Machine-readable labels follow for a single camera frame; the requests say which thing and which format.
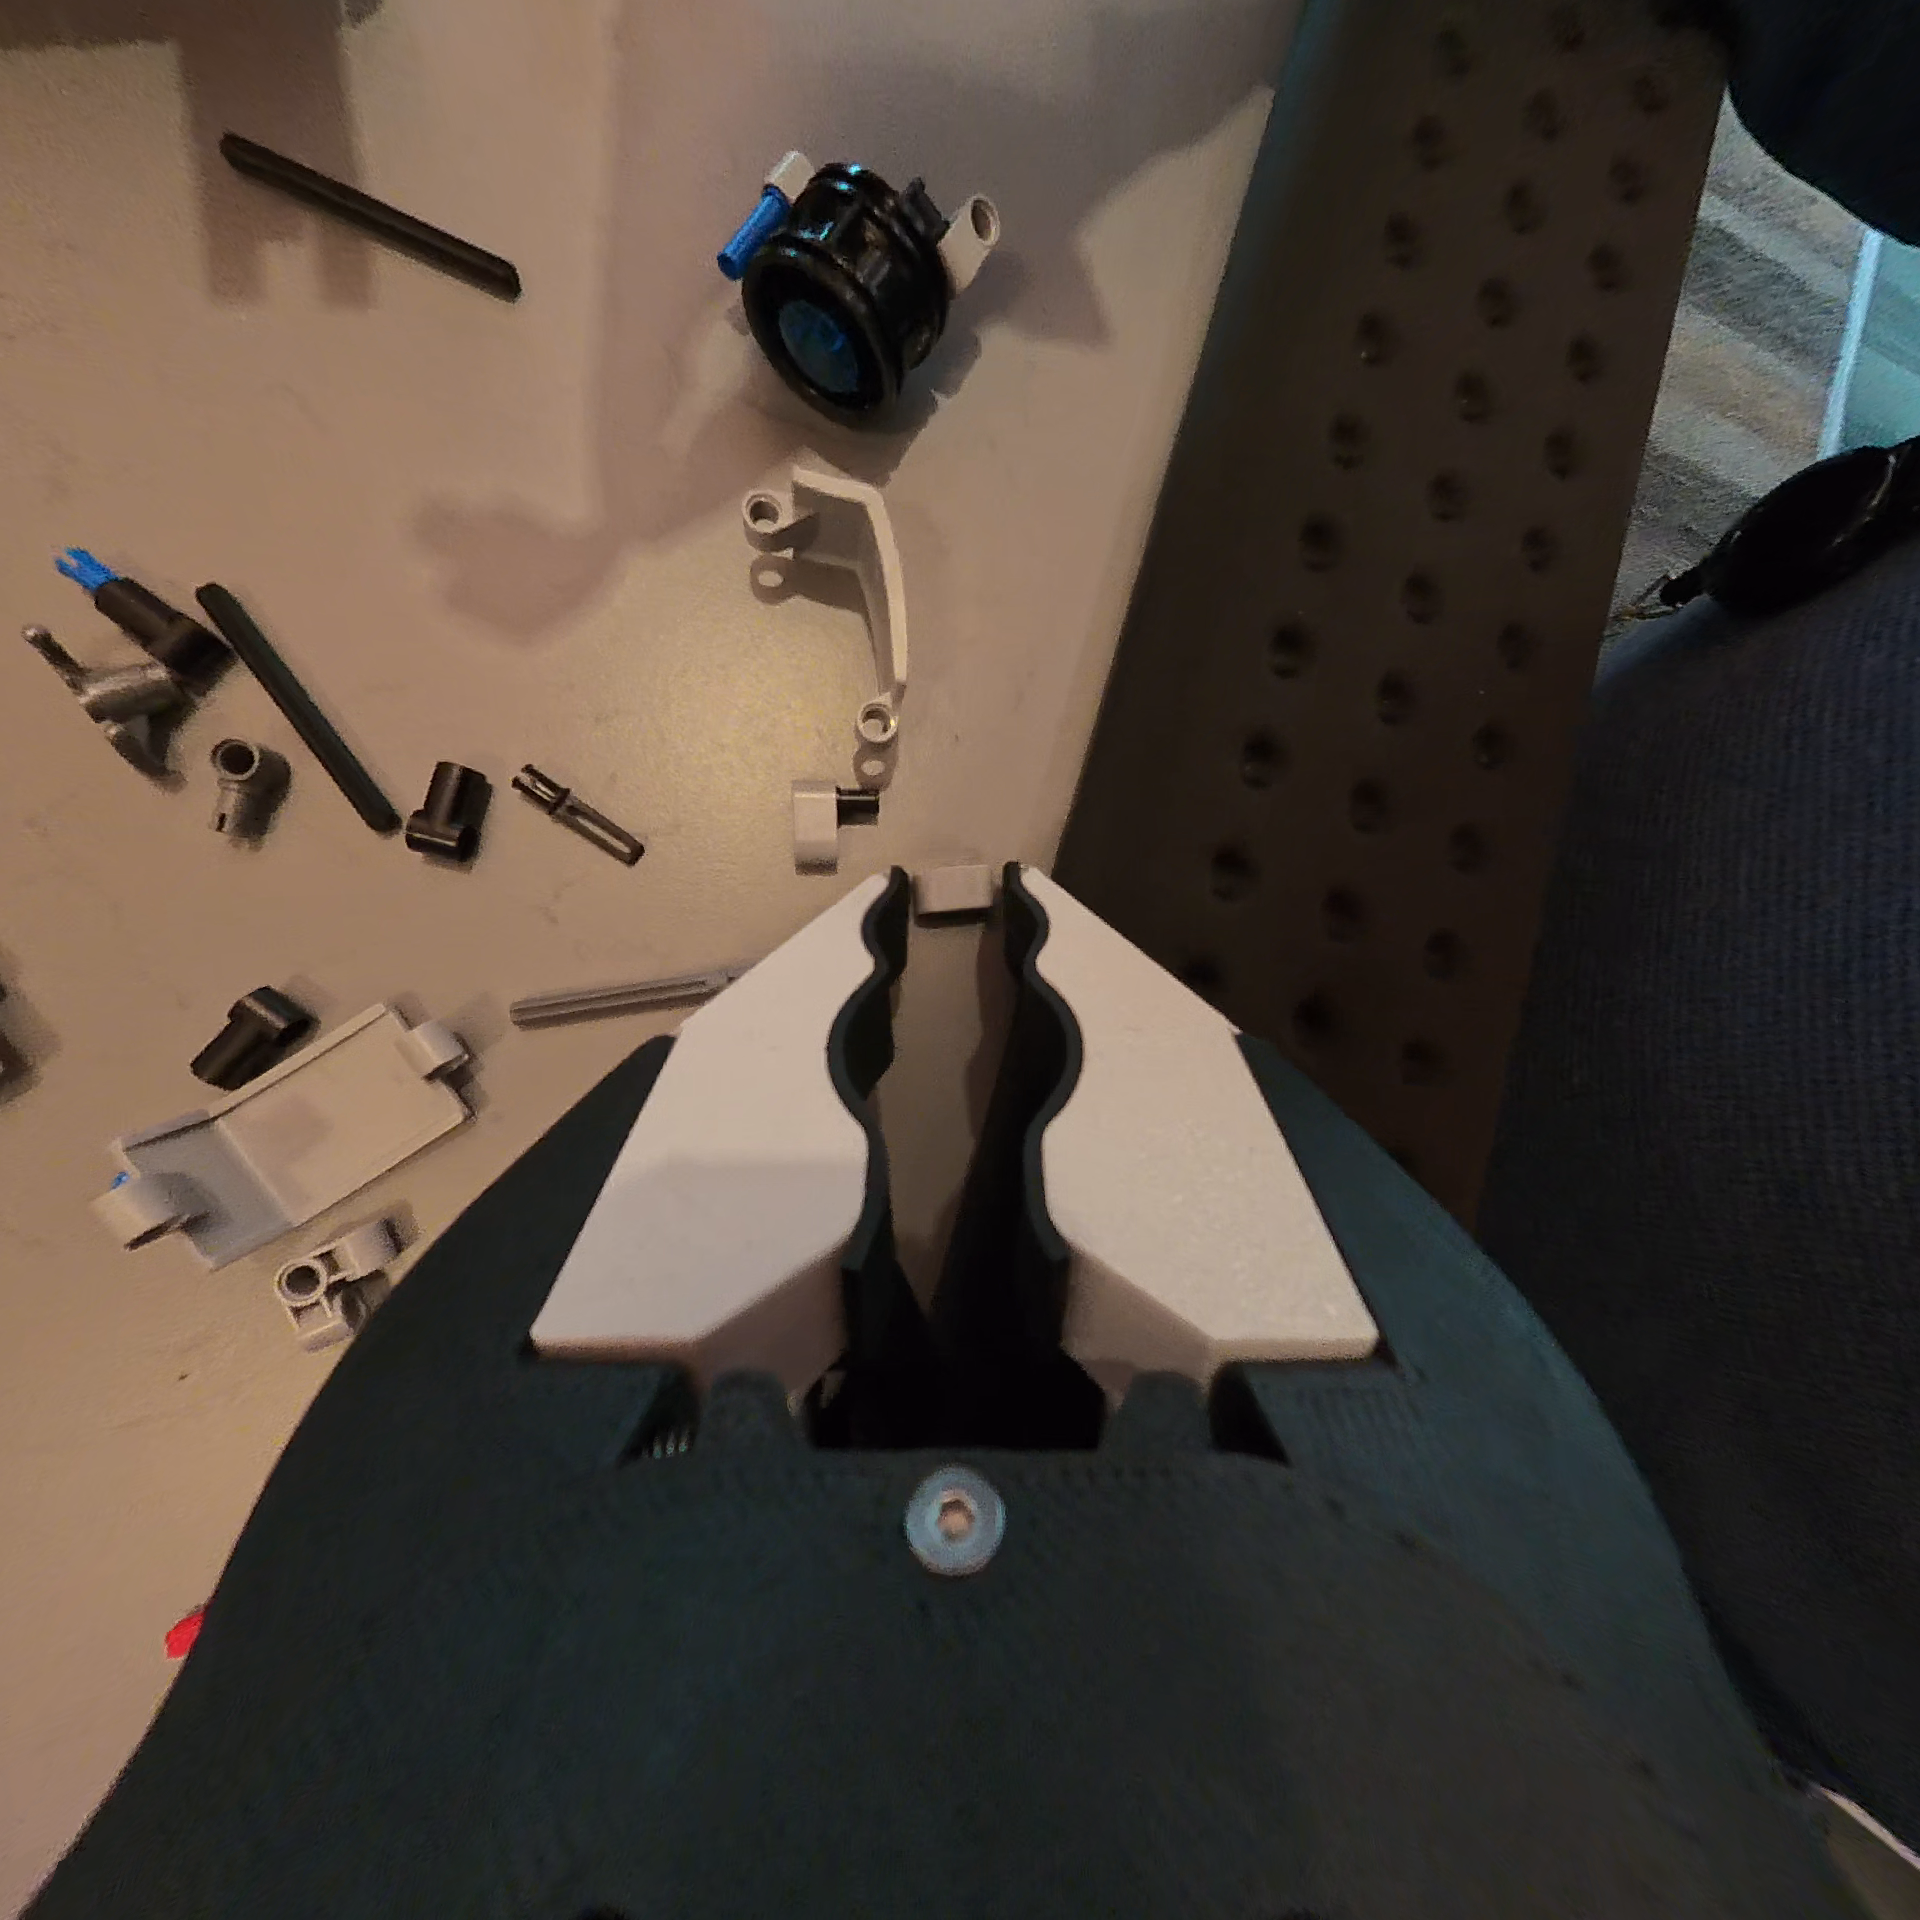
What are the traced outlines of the grey double connector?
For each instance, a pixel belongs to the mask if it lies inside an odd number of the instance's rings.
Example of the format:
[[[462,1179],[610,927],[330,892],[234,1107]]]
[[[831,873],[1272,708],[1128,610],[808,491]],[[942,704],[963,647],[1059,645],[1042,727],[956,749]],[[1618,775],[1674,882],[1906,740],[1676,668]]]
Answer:
[[[367,1216],[282,1264],[271,1295],[294,1343],[323,1353],[354,1339],[394,1295],[410,1229],[399,1215]]]

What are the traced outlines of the long black axle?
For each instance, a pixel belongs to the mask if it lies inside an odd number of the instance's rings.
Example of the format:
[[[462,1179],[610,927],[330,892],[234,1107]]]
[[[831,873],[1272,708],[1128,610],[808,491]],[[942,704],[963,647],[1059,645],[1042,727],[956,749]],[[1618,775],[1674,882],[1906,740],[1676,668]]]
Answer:
[[[220,137],[220,156],[239,178],[254,180],[285,202],[310,208],[494,300],[522,300],[519,271],[506,257],[454,231],[231,131]]]
[[[204,583],[197,589],[197,602],[213,631],[227,641],[236,660],[262,687],[362,825],[375,835],[395,835],[399,831],[395,805],[350,749],[296,673],[282,658],[267,633],[258,629],[252,612],[221,583]]]

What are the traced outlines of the black belt pouch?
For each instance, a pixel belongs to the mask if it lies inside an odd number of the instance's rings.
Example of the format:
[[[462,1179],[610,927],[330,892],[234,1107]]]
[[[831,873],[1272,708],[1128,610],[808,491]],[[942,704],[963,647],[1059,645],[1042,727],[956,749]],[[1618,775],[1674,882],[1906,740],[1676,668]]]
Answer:
[[[1608,633],[1715,602],[1764,617],[1856,576],[1918,532],[1918,437],[1836,452],[1752,503],[1695,563],[1613,612]]]

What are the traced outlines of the person's clothed body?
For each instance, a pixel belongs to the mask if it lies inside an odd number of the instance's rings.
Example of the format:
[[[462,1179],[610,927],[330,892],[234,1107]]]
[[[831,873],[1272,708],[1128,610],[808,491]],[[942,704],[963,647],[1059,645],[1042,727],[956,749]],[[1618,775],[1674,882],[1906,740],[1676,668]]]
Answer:
[[[1597,675],[1476,1232],[1768,1737],[1912,1849],[1915,544]]]

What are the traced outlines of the flat grey panel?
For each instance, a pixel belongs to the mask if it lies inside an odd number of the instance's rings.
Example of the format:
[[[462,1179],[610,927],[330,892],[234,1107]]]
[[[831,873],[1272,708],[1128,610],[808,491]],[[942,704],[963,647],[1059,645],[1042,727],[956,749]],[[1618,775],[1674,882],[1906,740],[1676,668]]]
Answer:
[[[221,1269],[335,1209],[470,1113],[450,1027],[375,1004],[239,1091],[112,1141],[90,1212],[124,1250],[181,1235]]]

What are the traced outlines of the small black pin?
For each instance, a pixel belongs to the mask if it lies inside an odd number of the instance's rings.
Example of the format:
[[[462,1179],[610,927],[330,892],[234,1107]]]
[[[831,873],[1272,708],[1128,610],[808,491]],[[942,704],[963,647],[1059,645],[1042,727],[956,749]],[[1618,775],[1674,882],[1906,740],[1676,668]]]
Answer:
[[[616,864],[631,868],[642,863],[645,843],[634,833],[582,800],[573,787],[562,784],[541,769],[523,763],[511,780],[511,792],[539,807],[549,820],[573,833]]]

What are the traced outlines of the light grey connector black pin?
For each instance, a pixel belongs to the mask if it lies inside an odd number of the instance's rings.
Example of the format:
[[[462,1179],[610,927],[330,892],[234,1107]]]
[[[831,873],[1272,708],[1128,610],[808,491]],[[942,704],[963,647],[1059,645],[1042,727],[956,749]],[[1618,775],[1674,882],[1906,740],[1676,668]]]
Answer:
[[[874,825],[880,816],[880,792],[864,784],[795,780],[788,789],[791,845],[800,873],[835,873],[842,831]]]

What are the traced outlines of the small grey pin connector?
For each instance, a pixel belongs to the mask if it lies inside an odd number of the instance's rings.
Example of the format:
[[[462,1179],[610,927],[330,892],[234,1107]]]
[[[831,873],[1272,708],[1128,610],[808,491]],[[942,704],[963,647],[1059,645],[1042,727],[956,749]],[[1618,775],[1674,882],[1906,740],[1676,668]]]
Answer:
[[[288,793],[288,759],[250,739],[227,737],[211,747],[208,769],[218,789],[211,827],[231,841],[258,841]]]

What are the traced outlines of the white curved panel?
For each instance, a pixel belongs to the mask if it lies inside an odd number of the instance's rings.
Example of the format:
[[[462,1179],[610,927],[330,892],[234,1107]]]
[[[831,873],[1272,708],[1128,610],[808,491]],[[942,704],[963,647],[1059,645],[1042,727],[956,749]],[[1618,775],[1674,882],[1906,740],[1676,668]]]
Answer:
[[[854,583],[875,675],[874,693],[854,712],[854,740],[867,757],[888,752],[903,720],[909,629],[901,548],[880,489],[842,471],[794,465],[782,484],[743,496],[740,525],[756,553]]]

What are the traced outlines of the dark grey axle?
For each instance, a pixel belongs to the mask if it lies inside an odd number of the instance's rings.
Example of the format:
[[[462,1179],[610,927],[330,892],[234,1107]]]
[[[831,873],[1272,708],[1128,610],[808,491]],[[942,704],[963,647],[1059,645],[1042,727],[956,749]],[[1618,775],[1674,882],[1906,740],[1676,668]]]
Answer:
[[[651,1016],[658,1011],[677,1011],[708,1002],[749,972],[751,965],[726,965],[678,977],[654,977],[610,987],[530,995],[514,999],[507,1012],[517,1029]]]

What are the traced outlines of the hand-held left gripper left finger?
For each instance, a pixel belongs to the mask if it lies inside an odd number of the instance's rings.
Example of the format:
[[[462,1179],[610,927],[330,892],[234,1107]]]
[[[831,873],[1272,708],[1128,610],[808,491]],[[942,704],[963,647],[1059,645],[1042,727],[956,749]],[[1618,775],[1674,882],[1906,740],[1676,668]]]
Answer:
[[[891,1215],[874,1088],[894,1060],[907,880],[861,880],[671,1039],[535,1316],[550,1361],[811,1388],[847,1346],[844,1267]]]

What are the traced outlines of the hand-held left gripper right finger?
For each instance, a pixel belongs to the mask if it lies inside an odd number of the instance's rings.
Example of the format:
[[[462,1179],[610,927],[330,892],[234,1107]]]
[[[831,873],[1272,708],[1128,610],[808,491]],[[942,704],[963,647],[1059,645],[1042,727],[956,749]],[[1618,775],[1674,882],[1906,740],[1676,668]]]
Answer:
[[[938,1328],[1000,1405],[1067,1371],[1365,1362],[1376,1316],[1207,999],[1038,868],[1000,879],[1013,1020],[938,1288]]]

